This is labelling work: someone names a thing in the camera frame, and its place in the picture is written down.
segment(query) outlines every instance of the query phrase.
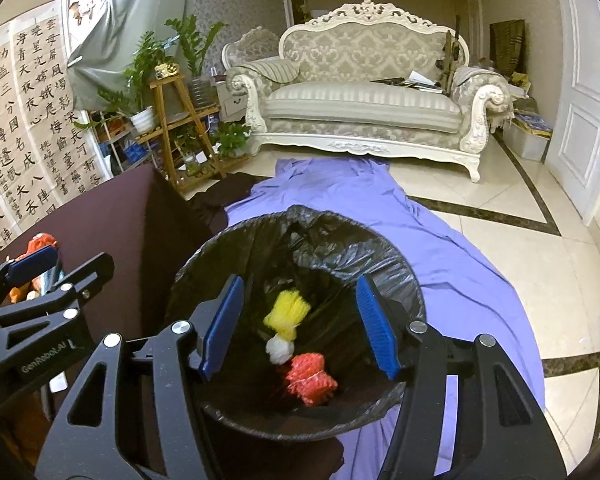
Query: black trash bag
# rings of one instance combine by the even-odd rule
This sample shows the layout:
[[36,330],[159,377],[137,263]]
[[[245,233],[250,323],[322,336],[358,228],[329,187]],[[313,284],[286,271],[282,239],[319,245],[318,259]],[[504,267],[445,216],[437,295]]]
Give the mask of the black trash bag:
[[[378,369],[355,298],[356,280],[370,273],[380,292],[426,320],[413,270],[386,238],[333,212],[292,206],[253,218],[205,243],[180,270],[171,289],[166,326],[187,319],[215,298],[230,274],[246,284],[245,304],[222,369],[194,386],[204,411],[223,424],[269,440],[329,438],[382,418],[404,386]],[[319,352],[338,381],[328,404],[306,407],[286,392],[270,364],[274,335],[264,317],[282,290],[296,288],[312,309],[298,327],[295,355]]]

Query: sofa seat cushion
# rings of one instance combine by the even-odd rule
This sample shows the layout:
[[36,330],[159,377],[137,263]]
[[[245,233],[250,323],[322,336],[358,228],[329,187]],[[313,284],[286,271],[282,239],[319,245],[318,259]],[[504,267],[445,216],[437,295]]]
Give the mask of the sofa seat cushion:
[[365,82],[304,82],[279,88],[261,102],[267,119],[386,124],[457,133],[460,108],[448,97]]

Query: purple sheet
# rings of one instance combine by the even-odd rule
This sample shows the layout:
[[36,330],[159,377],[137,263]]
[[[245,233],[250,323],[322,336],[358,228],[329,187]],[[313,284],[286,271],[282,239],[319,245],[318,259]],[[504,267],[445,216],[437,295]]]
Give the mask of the purple sheet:
[[[347,216],[384,235],[413,267],[427,322],[443,335],[496,337],[544,408],[542,361],[513,286],[459,232],[409,200],[388,167],[364,158],[279,160],[276,176],[227,209],[229,224],[301,204]],[[447,382],[445,420],[436,473],[450,467],[458,383]],[[391,441],[398,407],[380,421],[339,436],[344,466],[334,480],[374,480]]]

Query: door panel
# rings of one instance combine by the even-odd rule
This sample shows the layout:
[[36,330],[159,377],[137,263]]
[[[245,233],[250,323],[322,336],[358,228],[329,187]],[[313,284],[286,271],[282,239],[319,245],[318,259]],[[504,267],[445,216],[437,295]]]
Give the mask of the door panel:
[[600,198],[600,2],[560,0],[562,94],[546,158],[588,223]]

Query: calligraphy scroll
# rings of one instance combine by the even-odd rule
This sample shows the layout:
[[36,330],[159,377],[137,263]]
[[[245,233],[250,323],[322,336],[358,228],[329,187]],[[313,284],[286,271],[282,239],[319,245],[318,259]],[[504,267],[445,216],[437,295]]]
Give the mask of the calligraphy scroll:
[[0,27],[0,250],[107,177],[73,125],[60,12],[52,2]]

